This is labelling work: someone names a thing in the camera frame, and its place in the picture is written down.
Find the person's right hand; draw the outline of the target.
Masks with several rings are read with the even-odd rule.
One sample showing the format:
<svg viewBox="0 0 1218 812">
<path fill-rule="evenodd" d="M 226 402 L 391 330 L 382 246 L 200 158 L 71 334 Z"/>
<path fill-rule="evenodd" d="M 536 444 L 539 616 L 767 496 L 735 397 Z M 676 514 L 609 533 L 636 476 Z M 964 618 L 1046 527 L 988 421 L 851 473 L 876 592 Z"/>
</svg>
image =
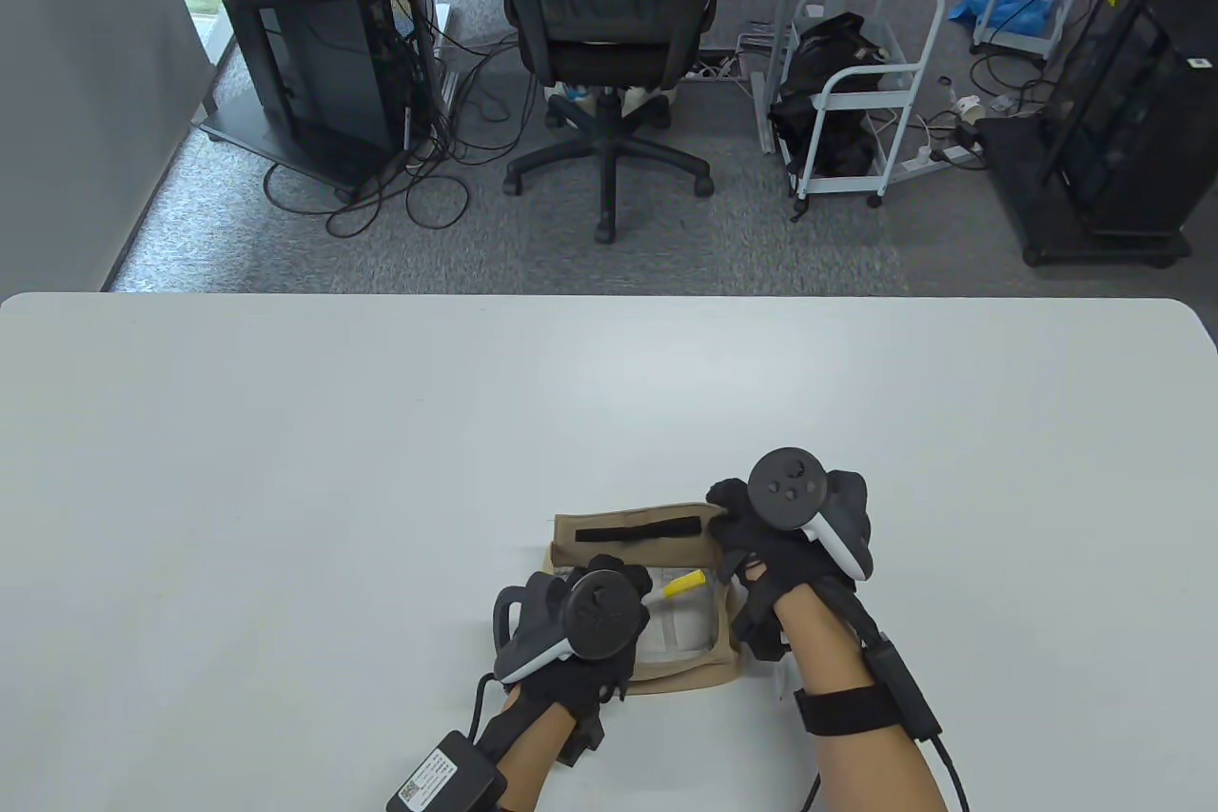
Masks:
<svg viewBox="0 0 1218 812">
<path fill-rule="evenodd" d="M 719 481 L 706 493 L 721 513 L 706 523 L 722 559 L 719 579 L 734 576 L 745 587 L 747 599 L 732 622 L 736 642 L 750 648 L 762 663 L 778 663 L 788 651 L 780 640 L 775 604 L 797 586 L 832 579 L 850 593 L 856 581 L 840 571 L 822 543 L 799 530 L 775 530 L 753 506 L 741 478 Z"/>
</svg>

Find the person's left hand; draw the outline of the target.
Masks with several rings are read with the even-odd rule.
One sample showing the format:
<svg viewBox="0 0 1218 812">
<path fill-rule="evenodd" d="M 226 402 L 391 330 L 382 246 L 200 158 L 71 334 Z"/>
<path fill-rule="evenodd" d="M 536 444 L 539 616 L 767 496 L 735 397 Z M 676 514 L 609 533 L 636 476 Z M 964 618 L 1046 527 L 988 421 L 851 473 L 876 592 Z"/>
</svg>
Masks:
<svg viewBox="0 0 1218 812">
<path fill-rule="evenodd" d="M 566 576 L 537 571 L 495 603 L 493 677 L 518 702 L 561 706 L 576 722 L 625 698 L 650 621 L 642 565 L 598 554 Z"/>
</svg>

